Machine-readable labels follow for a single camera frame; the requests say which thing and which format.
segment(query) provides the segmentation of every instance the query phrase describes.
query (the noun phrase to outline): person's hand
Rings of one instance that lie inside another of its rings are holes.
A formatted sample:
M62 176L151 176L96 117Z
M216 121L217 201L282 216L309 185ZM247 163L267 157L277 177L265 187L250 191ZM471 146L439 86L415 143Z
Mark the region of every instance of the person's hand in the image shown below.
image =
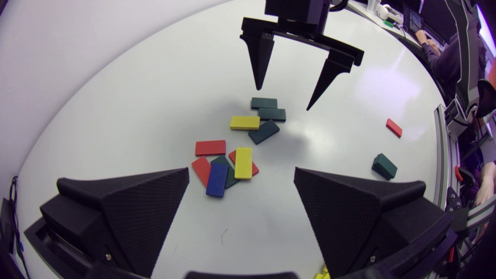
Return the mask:
M485 175L482 178L481 187L478 190L477 195L475 196L475 206L478 207L483 202L491 198L495 193L494 188L495 188L495 183L492 176ZM481 240L487 228L488 228L488 223L484 224L481 227L481 230L479 231L477 238L473 241L473 244L476 244L477 242L479 242L479 240Z
M490 199L494 194L495 183L492 177L484 177L482 178L482 183L480 189L477 191L477 195L475 196L475 206L480 206L483 202Z
M427 39L427 44L432 48L432 50L434 51L434 53L437 56L441 55L441 52L437 48L437 45L435 45L435 42L433 42L432 40Z
M423 30L417 31L415 33L415 36L417 37L417 40L419 41L420 45L423 45L424 43L427 42L427 36Z

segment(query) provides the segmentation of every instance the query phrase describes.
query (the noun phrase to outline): white wall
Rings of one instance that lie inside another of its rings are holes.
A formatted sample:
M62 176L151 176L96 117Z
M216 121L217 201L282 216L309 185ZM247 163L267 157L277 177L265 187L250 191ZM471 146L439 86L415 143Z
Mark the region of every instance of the white wall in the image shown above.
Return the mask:
M227 1L10 0L0 16L0 197L91 77L155 32Z

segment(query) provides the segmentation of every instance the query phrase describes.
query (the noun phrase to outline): red block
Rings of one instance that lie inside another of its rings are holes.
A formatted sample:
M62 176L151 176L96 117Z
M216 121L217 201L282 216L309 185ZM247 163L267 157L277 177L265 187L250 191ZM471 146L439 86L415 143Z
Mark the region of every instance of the red block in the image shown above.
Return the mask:
M222 155L226 154L225 140L197 141L195 152L196 156Z
M236 150L229 153L229 158L231 161L236 164ZM258 168L255 166L255 163L251 162L251 176L257 174L259 172Z
M207 187L208 177L210 176L210 168L211 168L211 165L207 161L207 158L205 158L205 156L202 156L198 158L195 162L191 163L191 166L193 166L193 169L200 178L201 182L205 185L205 187Z
M456 176L456 179L458 179L458 181L460 182L463 182L463 177L460 173L460 171L458 170L458 166L455 166L455 176Z
M386 127L388 127L395 135L397 135L399 138L401 138L401 134L403 133L403 130L396 125L390 118L387 119L386 122Z

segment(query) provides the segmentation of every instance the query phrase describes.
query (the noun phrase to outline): purple sleeve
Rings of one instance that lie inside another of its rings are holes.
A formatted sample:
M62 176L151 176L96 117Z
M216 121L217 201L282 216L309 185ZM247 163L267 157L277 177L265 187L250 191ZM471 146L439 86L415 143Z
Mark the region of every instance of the purple sleeve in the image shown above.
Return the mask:
M460 72L460 50L457 42L448 45L440 56L437 56L428 44L423 44L422 49L427 54L427 62L434 76L445 81L458 77Z

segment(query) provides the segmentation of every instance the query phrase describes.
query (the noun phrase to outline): blue block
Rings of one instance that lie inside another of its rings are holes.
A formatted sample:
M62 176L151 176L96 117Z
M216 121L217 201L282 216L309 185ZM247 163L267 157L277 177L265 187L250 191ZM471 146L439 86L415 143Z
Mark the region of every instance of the blue block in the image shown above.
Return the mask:
M208 177L207 195L223 197L224 186L226 185L228 166L212 163L210 176Z

